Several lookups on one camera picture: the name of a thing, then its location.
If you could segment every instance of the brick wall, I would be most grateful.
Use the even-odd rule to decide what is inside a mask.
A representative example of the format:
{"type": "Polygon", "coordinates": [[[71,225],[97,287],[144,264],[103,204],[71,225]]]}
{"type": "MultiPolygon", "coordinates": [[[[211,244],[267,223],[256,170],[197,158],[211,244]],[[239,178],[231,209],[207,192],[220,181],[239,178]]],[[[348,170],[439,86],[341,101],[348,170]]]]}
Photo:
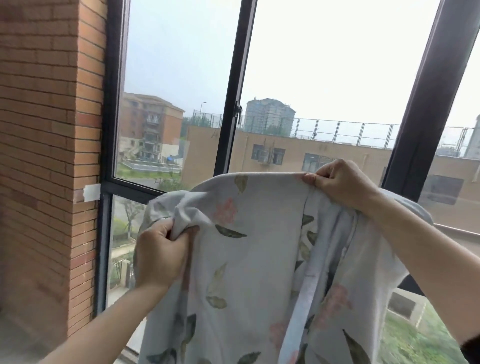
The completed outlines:
{"type": "Polygon", "coordinates": [[[92,314],[105,19],[100,0],[0,1],[2,311],[49,346],[92,314]]]}

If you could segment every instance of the sky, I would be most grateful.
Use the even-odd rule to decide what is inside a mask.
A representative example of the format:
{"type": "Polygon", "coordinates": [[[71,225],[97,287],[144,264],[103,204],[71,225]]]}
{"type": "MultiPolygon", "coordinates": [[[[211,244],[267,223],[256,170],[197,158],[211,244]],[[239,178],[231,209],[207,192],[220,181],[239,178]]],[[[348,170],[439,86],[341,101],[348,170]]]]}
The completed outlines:
{"type": "MultiPolygon", "coordinates": [[[[296,118],[400,124],[438,5],[258,0],[243,109],[254,97],[275,98],[296,118]]],[[[132,0],[125,91],[161,97],[185,116],[203,102],[202,111],[222,114],[239,11],[239,0],[132,0]]],[[[479,85],[475,47],[447,126],[475,126],[479,85]]]]}

